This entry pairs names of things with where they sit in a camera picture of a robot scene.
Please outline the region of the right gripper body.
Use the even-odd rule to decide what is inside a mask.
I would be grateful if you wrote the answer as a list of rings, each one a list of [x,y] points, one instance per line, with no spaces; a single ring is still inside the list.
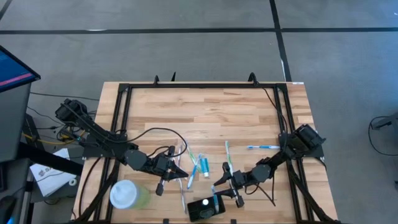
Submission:
[[[224,174],[231,174],[229,172],[229,165],[227,162],[224,162],[222,165]],[[244,206],[244,200],[242,196],[239,194],[239,190],[249,186],[248,175],[240,170],[233,172],[232,178],[227,181],[229,183],[229,188],[232,188],[235,192],[235,202],[238,208]]]

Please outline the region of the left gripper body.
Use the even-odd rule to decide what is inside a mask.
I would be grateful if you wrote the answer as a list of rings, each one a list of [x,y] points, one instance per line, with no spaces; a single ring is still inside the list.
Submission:
[[[160,176],[160,181],[157,184],[156,195],[161,196],[164,192],[164,182],[169,182],[176,178],[174,167],[175,164],[171,159],[171,156],[174,155],[175,147],[174,146],[161,146],[158,147],[152,154],[155,153],[156,156],[152,158],[152,172],[155,175]]]

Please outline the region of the green toothbrush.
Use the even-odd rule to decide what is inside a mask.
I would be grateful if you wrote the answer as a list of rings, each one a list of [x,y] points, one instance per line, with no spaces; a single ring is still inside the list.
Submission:
[[[229,172],[231,173],[231,175],[233,175],[233,163],[231,160],[231,154],[229,153],[229,142],[225,141],[225,148],[226,148],[226,157],[227,157],[227,161],[228,161],[228,165],[229,165]]]
[[[192,150],[190,149],[190,146],[187,145],[187,151],[188,151],[188,155],[191,159],[191,161],[193,162],[193,164],[196,166],[198,164],[197,162],[197,158],[195,157],[194,153],[192,152]]]

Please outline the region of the teal toothpaste tube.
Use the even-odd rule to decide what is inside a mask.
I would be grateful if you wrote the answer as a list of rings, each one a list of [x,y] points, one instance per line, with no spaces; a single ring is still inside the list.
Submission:
[[[201,165],[201,171],[202,171],[204,177],[206,179],[209,179],[210,178],[210,172],[209,172],[208,159],[205,158],[205,157],[201,158],[200,165]]]

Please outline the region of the green wipes canister white lid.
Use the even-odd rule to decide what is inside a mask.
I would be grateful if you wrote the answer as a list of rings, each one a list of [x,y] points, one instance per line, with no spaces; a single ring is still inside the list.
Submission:
[[[109,200],[117,209],[142,209],[150,201],[150,192],[131,180],[120,180],[112,186]]]

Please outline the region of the white box on floor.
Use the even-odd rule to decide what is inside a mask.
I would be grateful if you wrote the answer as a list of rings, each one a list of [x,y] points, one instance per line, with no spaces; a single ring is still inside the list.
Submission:
[[[69,174],[40,164],[31,165],[30,171],[44,197],[48,197],[64,185],[69,185],[68,181],[70,179],[76,179],[76,175],[74,174]]]

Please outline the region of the black stand bar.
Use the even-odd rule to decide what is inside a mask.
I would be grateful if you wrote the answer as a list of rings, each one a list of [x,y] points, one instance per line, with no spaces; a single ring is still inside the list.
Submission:
[[[19,143],[17,158],[30,159],[36,164],[47,166],[73,175],[81,175],[83,170],[83,165],[79,163],[56,156],[45,150],[37,149],[36,147],[30,146],[23,142]]]

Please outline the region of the grey cabinet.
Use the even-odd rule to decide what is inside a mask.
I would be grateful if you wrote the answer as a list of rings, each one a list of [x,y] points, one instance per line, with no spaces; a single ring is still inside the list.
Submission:
[[[31,84],[0,93],[0,163],[17,157]]]

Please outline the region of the grey stand foot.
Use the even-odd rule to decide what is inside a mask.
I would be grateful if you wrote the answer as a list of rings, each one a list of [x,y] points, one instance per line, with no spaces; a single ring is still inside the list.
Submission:
[[[381,117],[381,120],[371,123],[371,127],[375,130],[381,129],[385,126],[392,126],[396,131],[398,131],[398,112],[390,116],[383,116]]]

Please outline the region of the monitor with blue screen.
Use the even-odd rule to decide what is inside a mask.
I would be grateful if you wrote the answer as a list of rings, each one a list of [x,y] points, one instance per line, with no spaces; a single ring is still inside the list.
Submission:
[[[0,45],[0,93],[40,79],[37,72]]]

